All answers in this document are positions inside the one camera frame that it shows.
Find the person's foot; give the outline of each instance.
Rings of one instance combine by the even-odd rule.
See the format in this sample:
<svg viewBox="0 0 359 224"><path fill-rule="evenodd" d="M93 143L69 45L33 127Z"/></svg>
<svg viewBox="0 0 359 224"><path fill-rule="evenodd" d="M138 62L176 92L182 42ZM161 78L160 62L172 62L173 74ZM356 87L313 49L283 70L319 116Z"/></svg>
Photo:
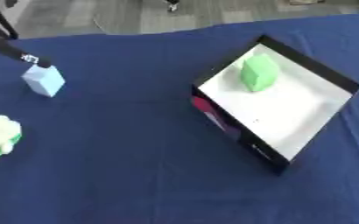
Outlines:
<svg viewBox="0 0 359 224"><path fill-rule="evenodd" d="M169 3L169 12L174 12L178 9L178 4L177 3Z"/></svg>

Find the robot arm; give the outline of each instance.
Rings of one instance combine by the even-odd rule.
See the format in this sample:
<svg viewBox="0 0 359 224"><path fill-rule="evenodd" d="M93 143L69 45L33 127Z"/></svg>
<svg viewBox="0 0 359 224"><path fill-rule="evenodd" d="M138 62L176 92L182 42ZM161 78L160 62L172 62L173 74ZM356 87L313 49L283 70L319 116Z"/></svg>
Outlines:
<svg viewBox="0 0 359 224"><path fill-rule="evenodd" d="M52 65L49 60L41 59L27 52L24 52L8 44L8 42L2 38L0 38L0 54L12 58L14 60L29 62L43 68L48 68Z"/></svg>

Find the gray floor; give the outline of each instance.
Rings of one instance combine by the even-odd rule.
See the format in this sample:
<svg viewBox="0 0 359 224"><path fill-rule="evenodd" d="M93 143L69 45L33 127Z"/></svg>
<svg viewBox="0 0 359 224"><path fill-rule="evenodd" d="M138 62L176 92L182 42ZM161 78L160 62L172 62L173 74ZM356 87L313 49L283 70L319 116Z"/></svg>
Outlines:
<svg viewBox="0 0 359 224"><path fill-rule="evenodd" d="M161 0L20 0L4 10L22 38L84 33L173 32L224 23L359 12L359 0L292 6L285 0L182 0L166 11Z"/></svg>

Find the table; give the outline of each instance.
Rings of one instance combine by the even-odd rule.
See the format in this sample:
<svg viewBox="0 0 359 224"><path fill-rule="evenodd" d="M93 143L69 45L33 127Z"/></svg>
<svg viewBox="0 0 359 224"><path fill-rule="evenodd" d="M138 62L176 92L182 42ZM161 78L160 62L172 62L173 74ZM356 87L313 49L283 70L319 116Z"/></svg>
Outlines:
<svg viewBox="0 0 359 224"><path fill-rule="evenodd" d="M191 81L262 33L359 82L359 15L14 42L67 85L34 94L0 57L0 114L25 134L0 158L0 224L359 223L359 94L280 177L191 106Z"/></svg>

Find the foam block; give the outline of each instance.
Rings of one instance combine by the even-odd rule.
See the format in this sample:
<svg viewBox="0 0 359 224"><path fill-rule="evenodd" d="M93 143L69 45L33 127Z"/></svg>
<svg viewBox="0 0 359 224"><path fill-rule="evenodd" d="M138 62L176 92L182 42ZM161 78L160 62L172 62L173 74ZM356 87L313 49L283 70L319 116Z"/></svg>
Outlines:
<svg viewBox="0 0 359 224"><path fill-rule="evenodd" d="M43 68L32 66L22 78L37 94L54 97L65 84L60 72L55 66Z"/></svg>
<svg viewBox="0 0 359 224"><path fill-rule="evenodd" d="M270 87L279 73L279 65L270 56L262 53L243 62L241 80L251 92L257 92Z"/></svg>

